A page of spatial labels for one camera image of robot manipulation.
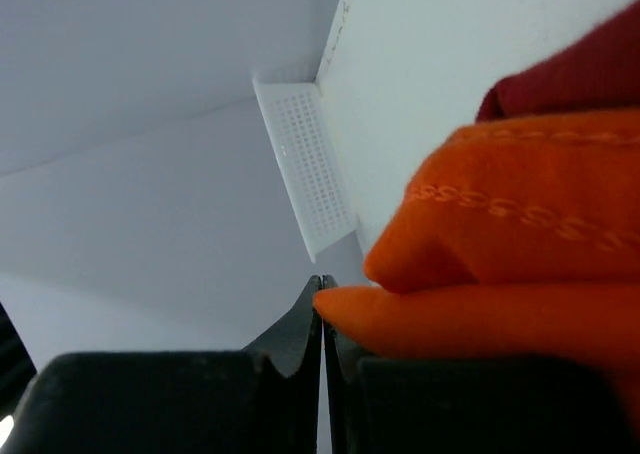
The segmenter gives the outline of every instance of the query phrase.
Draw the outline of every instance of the orange fabric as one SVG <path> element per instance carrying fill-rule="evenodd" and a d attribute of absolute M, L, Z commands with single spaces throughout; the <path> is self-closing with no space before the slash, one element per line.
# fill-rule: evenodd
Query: orange fabric
<path fill-rule="evenodd" d="M 476 124 L 429 156 L 365 273 L 391 292 L 640 280 L 640 110 Z"/>
<path fill-rule="evenodd" d="M 544 354 L 603 370 L 640 369 L 635 285 L 451 286 L 410 296 L 342 287 L 318 292 L 315 307 L 346 336 L 385 357 Z"/>
<path fill-rule="evenodd" d="M 382 289 L 322 291 L 315 307 L 388 357 L 536 353 L 611 371 L 640 433 L 638 179 L 640 109 L 464 127 L 367 256 Z"/>

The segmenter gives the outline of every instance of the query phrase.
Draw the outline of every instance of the white ceiling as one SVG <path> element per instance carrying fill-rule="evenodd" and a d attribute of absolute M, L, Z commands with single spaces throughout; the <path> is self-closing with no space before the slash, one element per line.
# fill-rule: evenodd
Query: white ceiling
<path fill-rule="evenodd" d="M 0 0 L 0 175 L 319 64 L 338 0 Z"/>

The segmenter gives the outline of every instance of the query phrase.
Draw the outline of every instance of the orange stitching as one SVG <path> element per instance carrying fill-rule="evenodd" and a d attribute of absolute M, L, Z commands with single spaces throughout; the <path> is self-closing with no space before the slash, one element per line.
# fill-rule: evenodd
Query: orange stitching
<path fill-rule="evenodd" d="M 560 237 L 569 241 L 588 241 L 597 234 L 598 228 L 592 224 L 584 222 L 577 217 L 566 217 L 562 219 L 556 229 Z"/>
<path fill-rule="evenodd" d="M 614 233 L 602 230 L 578 217 L 559 218 L 554 212 L 543 207 L 522 207 L 515 201 L 491 199 L 481 192 L 460 191 L 452 186 L 427 185 L 410 189 L 405 202 L 428 199 L 438 202 L 457 201 L 459 206 L 470 209 L 486 208 L 488 214 L 497 217 L 519 215 L 519 220 L 523 224 L 534 228 L 553 229 L 558 236 L 569 241 L 591 241 L 604 251 L 619 249 L 640 251 L 640 235 L 635 232 Z"/>
<path fill-rule="evenodd" d="M 454 134 L 449 140 L 451 142 L 464 142 L 479 139 L 497 140 L 544 140 L 565 142 L 567 144 L 604 144 L 610 146 L 637 146 L 640 145 L 640 136 L 625 138 L 616 132 L 596 132 L 596 133 L 579 133 L 575 131 L 561 132 L 543 132 L 543 131 L 525 131 L 513 132 L 508 129 L 500 129 L 497 131 L 462 131 Z"/>
<path fill-rule="evenodd" d="M 489 214 L 498 217 L 507 217 L 521 210 L 520 204 L 508 199 L 491 199 L 489 203 Z"/>
<path fill-rule="evenodd" d="M 537 206 L 529 206 L 524 209 L 522 222 L 532 227 L 551 228 L 558 223 L 558 216 L 548 209 Z"/>
<path fill-rule="evenodd" d="M 479 192 L 462 191 L 458 204 L 462 207 L 485 207 L 489 204 L 489 198 Z"/>

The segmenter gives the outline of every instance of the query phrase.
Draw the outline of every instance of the white vent grille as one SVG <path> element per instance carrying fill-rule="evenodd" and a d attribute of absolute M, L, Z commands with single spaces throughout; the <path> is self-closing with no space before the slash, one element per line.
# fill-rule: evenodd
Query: white vent grille
<path fill-rule="evenodd" d="M 300 232 L 315 255 L 356 228 L 356 217 L 331 141 L 315 84 L 254 87 Z"/>

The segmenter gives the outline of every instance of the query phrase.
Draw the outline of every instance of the black plastic object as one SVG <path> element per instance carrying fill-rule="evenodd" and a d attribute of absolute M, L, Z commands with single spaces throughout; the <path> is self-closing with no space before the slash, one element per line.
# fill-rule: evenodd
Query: black plastic object
<path fill-rule="evenodd" d="M 638 452 L 604 380 L 569 362 L 386 360 L 326 324 L 325 352 L 334 454 Z"/>
<path fill-rule="evenodd" d="M 35 375 L 36 368 L 11 319 L 0 305 L 0 419 L 13 414 Z"/>
<path fill-rule="evenodd" d="M 321 280 L 239 352 L 73 354 L 28 389 L 2 454 L 316 450 Z"/>

